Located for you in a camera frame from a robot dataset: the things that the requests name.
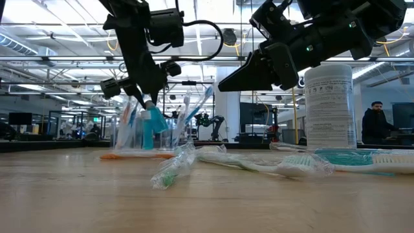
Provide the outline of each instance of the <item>toothbrush head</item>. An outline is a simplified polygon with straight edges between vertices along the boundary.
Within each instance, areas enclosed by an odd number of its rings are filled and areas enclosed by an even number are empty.
[[[184,104],[185,105],[189,105],[190,104],[190,97],[189,96],[184,97]]]
[[[213,95],[213,93],[214,93],[214,86],[213,86],[213,85],[211,85],[211,86],[209,86],[209,87],[207,88],[207,90],[206,90],[206,92],[205,92],[205,96],[206,96],[206,98],[208,98],[208,97],[212,96],[212,95]]]

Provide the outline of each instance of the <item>desk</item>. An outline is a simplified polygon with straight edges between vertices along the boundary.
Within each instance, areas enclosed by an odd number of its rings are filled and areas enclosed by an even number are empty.
[[[93,150],[0,154],[1,232],[414,229],[412,175],[336,173],[304,181],[200,162],[163,191],[149,182],[159,160],[102,162]]]

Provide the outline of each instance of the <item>dark jacket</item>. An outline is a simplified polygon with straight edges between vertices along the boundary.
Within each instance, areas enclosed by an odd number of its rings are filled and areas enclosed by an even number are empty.
[[[387,122],[383,111],[377,113],[372,109],[367,109],[362,119],[362,139],[374,138],[385,139],[389,137],[390,130],[398,130]]]

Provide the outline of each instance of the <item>black cable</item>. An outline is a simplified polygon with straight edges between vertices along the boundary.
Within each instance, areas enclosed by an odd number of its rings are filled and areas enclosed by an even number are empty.
[[[153,52],[153,51],[150,51],[150,53],[151,53],[151,54],[159,54],[159,53],[161,53],[161,52],[165,52],[165,51],[167,51],[170,47],[171,47],[171,44],[169,44],[169,45],[165,46],[163,49],[161,49],[161,50],[160,50],[160,51],[158,51],[158,52]]]
[[[175,0],[175,8],[180,12],[179,0]]]
[[[226,123],[226,137],[227,137],[227,140],[228,140],[227,120],[226,120],[226,119],[224,119],[224,122]]]
[[[224,44],[224,36],[223,33],[221,32],[221,29],[219,28],[219,26],[217,26],[215,23],[208,21],[208,20],[195,20],[189,23],[182,23],[182,26],[184,27],[189,27],[192,25],[196,25],[196,24],[207,24],[212,26],[220,35],[220,45],[219,48],[217,49],[217,51],[215,51],[215,53],[213,53],[212,55],[206,57],[206,58],[172,58],[170,60],[168,60],[166,63],[169,62],[174,62],[174,61],[209,61],[213,58],[215,58],[217,55],[219,55],[219,53],[221,52],[221,49],[223,48],[223,44]]]

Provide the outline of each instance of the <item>yellow pole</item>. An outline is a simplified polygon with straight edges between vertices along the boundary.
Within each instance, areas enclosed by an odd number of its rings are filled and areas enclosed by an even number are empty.
[[[292,99],[293,99],[293,116],[295,122],[295,143],[299,144],[298,138],[298,119],[296,118],[296,97],[295,97],[295,88],[292,88]]]

